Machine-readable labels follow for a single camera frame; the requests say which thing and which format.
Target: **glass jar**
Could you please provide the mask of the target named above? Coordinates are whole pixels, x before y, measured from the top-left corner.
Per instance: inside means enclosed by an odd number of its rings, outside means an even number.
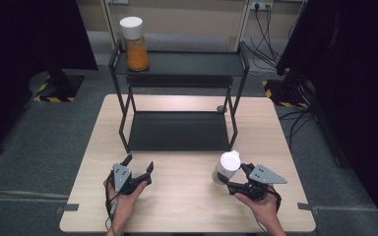
[[[119,22],[128,67],[133,71],[144,71],[150,65],[146,40],[143,34],[143,20],[138,17],[124,18]]]

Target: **human hand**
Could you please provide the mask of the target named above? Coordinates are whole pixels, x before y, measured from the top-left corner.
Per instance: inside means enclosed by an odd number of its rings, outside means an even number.
[[[269,191],[273,190],[272,186],[269,186],[268,188]],[[277,199],[273,194],[267,194],[266,198],[259,202],[255,202],[239,193],[236,193],[235,197],[250,207],[257,222],[262,223],[269,233],[274,236],[286,235],[278,219]]]
[[[118,236],[122,234],[125,225],[127,224],[128,219],[134,212],[135,204],[137,202],[138,197],[143,193],[144,189],[146,188],[148,182],[144,181],[141,183],[137,189],[130,195],[119,195],[117,197],[117,204],[115,208],[115,213],[113,215],[113,219],[111,222],[111,227],[106,235],[113,235]],[[113,186],[111,185],[110,181],[107,185],[108,188],[108,195],[109,198],[115,198],[117,193],[115,192]]]

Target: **black metal shelf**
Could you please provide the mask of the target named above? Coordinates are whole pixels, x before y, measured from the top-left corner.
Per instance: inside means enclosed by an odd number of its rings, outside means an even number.
[[[225,117],[217,112],[137,112],[131,150],[226,150]]]
[[[235,111],[249,71],[242,43],[236,52],[149,51],[150,67],[136,72],[128,68],[126,53],[118,41],[109,69],[122,110],[119,135],[127,152],[131,150],[231,150],[237,136]],[[126,102],[118,77],[125,76]],[[234,77],[240,77],[232,103],[230,90]],[[225,99],[216,111],[140,111],[132,88],[214,88],[226,89]],[[129,139],[124,135],[127,114],[134,111]],[[233,134],[228,138],[225,112],[229,110]]]

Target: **wall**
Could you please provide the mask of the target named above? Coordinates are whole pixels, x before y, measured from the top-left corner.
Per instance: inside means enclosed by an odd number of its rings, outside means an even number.
[[[244,37],[261,37],[254,10],[246,9],[250,0],[130,0],[130,5],[114,5],[114,22],[130,15],[144,15],[150,18],[147,28],[151,32],[168,33],[177,31],[188,34],[209,33],[227,35],[228,43]],[[77,0],[87,30],[107,31],[103,0]],[[271,39],[288,39],[302,2],[276,1],[273,5],[270,36]],[[156,18],[167,18],[169,22]],[[263,30],[268,17],[259,11],[258,17]]]

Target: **power outlet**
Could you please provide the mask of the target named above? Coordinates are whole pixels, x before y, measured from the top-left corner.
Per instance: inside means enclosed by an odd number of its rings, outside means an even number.
[[[272,10],[273,0],[251,0],[251,9],[256,10],[256,4],[259,4],[259,11]]]
[[[124,5],[130,4],[128,0],[109,0],[108,3],[110,3],[110,4],[124,4]]]

